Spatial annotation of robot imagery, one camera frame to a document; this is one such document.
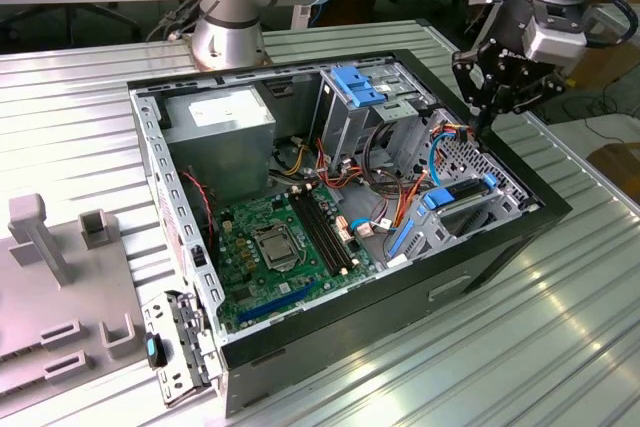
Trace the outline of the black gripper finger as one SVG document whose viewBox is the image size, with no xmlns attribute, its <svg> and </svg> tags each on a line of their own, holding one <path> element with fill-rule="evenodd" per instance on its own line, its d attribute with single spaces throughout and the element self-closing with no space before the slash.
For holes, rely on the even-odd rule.
<svg viewBox="0 0 640 427">
<path fill-rule="evenodd" d="M 495 119 L 496 40 L 485 40 L 469 51 L 454 52 L 452 71 L 469 106 L 474 132 L 484 135 Z"/>
<path fill-rule="evenodd" d="M 499 84 L 487 108 L 482 112 L 482 134 L 492 129 L 499 115 L 528 112 L 566 91 L 566 81 L 558 73 L 540 78 L 524 76 L 509 84 Z"/>
</svg>

